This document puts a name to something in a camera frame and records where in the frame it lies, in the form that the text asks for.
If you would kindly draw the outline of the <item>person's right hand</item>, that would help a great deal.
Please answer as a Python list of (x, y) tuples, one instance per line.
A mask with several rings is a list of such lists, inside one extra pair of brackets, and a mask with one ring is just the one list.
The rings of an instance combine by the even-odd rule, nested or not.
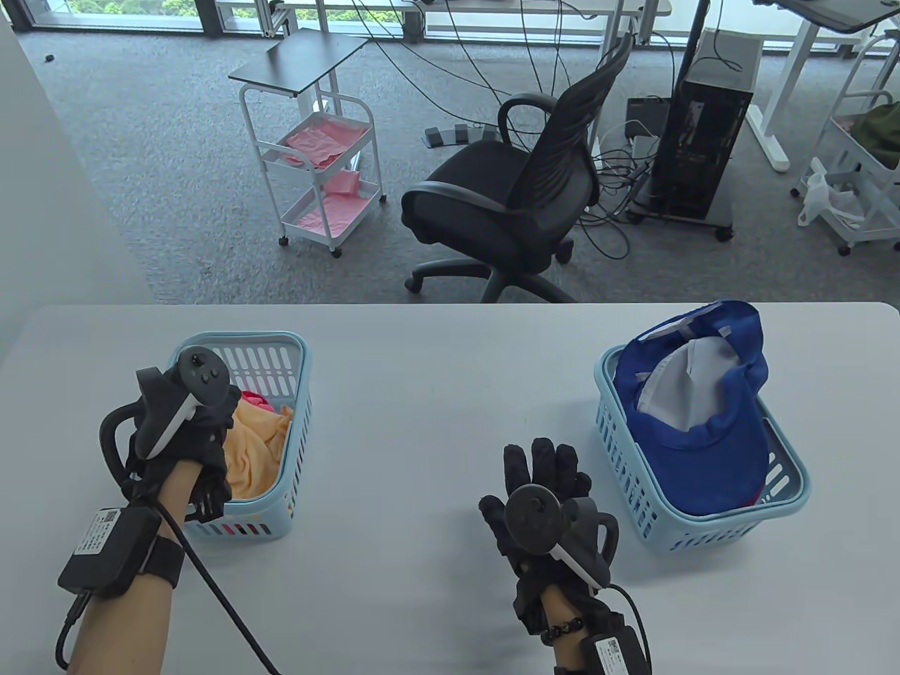
[[(578, 469), (578, 456), (568, 444), (554, 446), (549, 438), (534, 438), (531, 445), (532, 459), (520, 446), (509, 444), (503, 450), (503, 466), (506, 491), (511, 494), (523, 485), (536, 483), (550, 489), (559, 501), (588, 497), (591, 478)], [(483, 520), (495, 537), (499, 553), (517, 576), (517, 588), (513, 608), (517, 618), (531, 636), (540, 636), (547, 642), (553, 627), (562, 626), (565, 620), (547, 620), (541, 595), (550, 587), (557, 587), (563, 598), (581, 616), (582, 627), (589, 634), (599, 634), (601, 629), (614, 623), (610, 608), (599, 601), (594, 592), (564, 562), (554, 560), (549, 554), (537, 555), (518, 546), (509, 534), (504, 509), (505, 502), (495, 495), (486, 495), (478, 504)]]

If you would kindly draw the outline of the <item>person's left hand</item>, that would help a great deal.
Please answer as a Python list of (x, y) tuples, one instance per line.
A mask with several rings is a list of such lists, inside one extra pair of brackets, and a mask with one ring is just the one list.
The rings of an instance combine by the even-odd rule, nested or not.
[(193, 512), (186, 519), (207, 523), (222, 517), (224, 505), (232, 498), (223, 446), (234, 426), (233, 415), (241, 398), (241, 390), (229, 385), (220, 405), (196, 409), (193, 419), (184, 421), (167, 446), (152, 459), (138, 458), (134, 432), (129, 438), (125, 477), (120, 482), (123, 496), (126, 499), (158, 497), (177, 463), (190, 461), (200, 464), (200, 474), (189, 497)]

